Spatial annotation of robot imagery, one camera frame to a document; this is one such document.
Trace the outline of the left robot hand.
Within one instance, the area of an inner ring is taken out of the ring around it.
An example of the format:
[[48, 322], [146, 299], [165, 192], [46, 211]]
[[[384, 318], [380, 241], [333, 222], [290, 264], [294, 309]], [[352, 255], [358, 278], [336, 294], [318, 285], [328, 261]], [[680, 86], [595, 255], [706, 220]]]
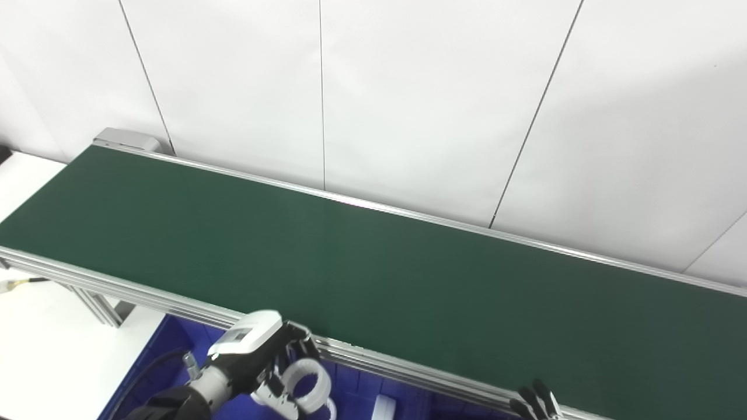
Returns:
[[282, 382], [282, 374], [290, 370], [291, 354], [297, 361], [320, 361], [308, 328], [285, 321], [269, 309], [241, 317], [207, 353], [205, 369], [219, 375], [222, 382], [213, 410], [240, 394], [256, 394], [285, 419], [306, 418], [309, 410], [291, 395], [291, 386]]

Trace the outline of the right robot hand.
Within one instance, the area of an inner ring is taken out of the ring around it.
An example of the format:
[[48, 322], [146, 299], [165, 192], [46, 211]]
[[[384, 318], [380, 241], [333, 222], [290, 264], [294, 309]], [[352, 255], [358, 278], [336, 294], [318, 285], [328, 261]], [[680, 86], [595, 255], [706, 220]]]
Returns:
[[566, 419], [555, 394], [542, 379], [536, 378], [531, 387], [518, 389], [519, 399], [509, 400], [509, 407], [522, 419]]

